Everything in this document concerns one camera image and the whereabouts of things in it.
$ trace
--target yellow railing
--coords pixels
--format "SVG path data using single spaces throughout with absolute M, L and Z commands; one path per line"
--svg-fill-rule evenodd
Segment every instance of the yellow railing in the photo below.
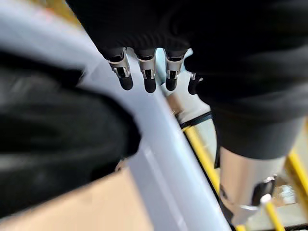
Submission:
M 210 159 L 207 150 L 204 148 L 196 129 L 194 127 L 188 127 L 184 130 L 184 132 L 191 143 L 193 150 L 197 154 L 197 157 L 208 178 L 210 179 L 216 193 L 219 194 L 219 177 L 214 169 L 214 163 Z M 246 231 L 244 225 L 236 226 L 235 229 L 236 231 Z
M 279 217 L 277 216 L 277 212 L 275 209 L 275 206 L 273 205 L 272 202 L 269 202 L 265 205 L 265 210 L 272 222 L 272 224 L 275 227 L 275 231 L 285 231 L 284 226 L 279 220 Z
M 303 164 L 301 163 L 299 156 L 295 151 L 292 151 L 285 162 L 285 170 L 292 179 L 293 187 L 296 191 L 296 195 L 299 198 L 306 218 L 308 219 L 308 179 L 307 173 Z

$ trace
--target black fabric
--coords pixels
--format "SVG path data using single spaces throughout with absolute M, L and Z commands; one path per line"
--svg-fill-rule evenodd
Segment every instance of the black fabric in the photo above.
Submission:
M 214 1 L 191 41 L 185 67 L 212 108 L 241 118 L 281 122 L 308 114 L 308 2 Z
M 217 147 L 253 159 L 275 159 L 290 153 L 305 119 L 277 123 L 243 119 L 212 110 Z
M 189 43 L 177 35 L 178 0 L 66 0 L 98 50 L 110 57 L 112 49 L 157 47 L 182 51 Z
M 76 86 L 83 78 L 84 67 L 67 68 L 46 62 L 37 57 L 35 60 L 16 53 L 1 50 L 0 63 L 15 70 L 42 72 L 65 87 Z
M 64 87 L 49 69 L 0 67 L 0 217 L 111 173 L 139 146 L 117 102 Z

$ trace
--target silver metal part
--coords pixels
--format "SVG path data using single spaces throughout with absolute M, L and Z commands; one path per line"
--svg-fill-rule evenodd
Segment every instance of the silver metal part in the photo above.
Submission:
M 156 75 L 156 57 L 153 56 L 150 60 L 138 59 L 140 70 L 144 79 L 154 79 Z M 147 75 L 145 70 L 151 70 L 151 75 Z
M 203 77 L 200 77 L 200 76 L 196 76 L 196 73 L 191 73 L 191 80 L 198 80 L 199 82 L 200 81 L 203 81 Z
M 180 73 L 181 70 L 181 66 L 183 63 L 184 59 L 181 59 L 179 61 L 171 61 L 166 57 L 166 73 L 167 73 L 167 78 L 173 78 L 173 79 L 177 79 L 178 75 Z M 171 72 L 175 71 L 175 77 L 170 77 Z
M 196 73 L 193 73 L 193 72 L 191 73 L 191 79 L 196 80 Z
M 258 184 L 268 183 L 279 173 L 285 156 L 260 160 L 237 155 L 221 147 L 220 149 L 220 194 L 222 203 L 232 213 L 229 222 L 233 225 L 245 224 L 259 207 L 271 200 L 271 195 L 260 197 L 258 206 L 252 205 L 255 188 Z
M 113 70 L 113 72 L 116 73 L 118 78 L 124 78 L 124 77 L 130 76 L 129 63 L 127 60 L 125 49 L 123 49 L 123 54 L 124 54 L 123 59 L 119 62 L 112 62 L 112 61 L 107 60 L 109 65 L 111 66 L 111 69 Z

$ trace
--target robotic finger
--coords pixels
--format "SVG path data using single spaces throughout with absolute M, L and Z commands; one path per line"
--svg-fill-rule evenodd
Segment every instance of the robotic finger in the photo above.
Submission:
M 156 49 L 135 50 L 138 58 L 140 70 L 144 78 L 144 87 L 148 93 L 153 93 L 156 89 Z
M 110 49 L 101 52 L 104 58 L 108 61 L 111 69 L 120 80 L 123 89 L 130 90 L 133 87 L 129 63 L 125 48 Z
M 168 90 L 174 90 L 175 87 L 177 86 L 178 75 L 180 73 L 186 51 L 187 50 L 183 51 L 165 50 L 166 73 L 167 73 L 166 88 Z
M 196 87 L 199 84 L 199 82 L 201 82 L 202 80 L 203 80 L 203 77 L 201 75 L 196 74 L 196 73 L 191 74 L 191 78 L 190 78 L 189 84 L 188 84 L 189 94 L 191 94 L 191 95 L 197 94 Z

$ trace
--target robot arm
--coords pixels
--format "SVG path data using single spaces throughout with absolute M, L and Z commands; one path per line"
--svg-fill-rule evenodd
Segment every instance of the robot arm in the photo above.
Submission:
M 133 87 L 134 49 L 145 89 L 155 90 L 155 49 L 166 52 L 174 90 L 183 57 L 188 91 L 211 106 L 227 220 L 243 224 L 271 199 L 308 112 L 305 0 L 67 0 L 121 86 Z

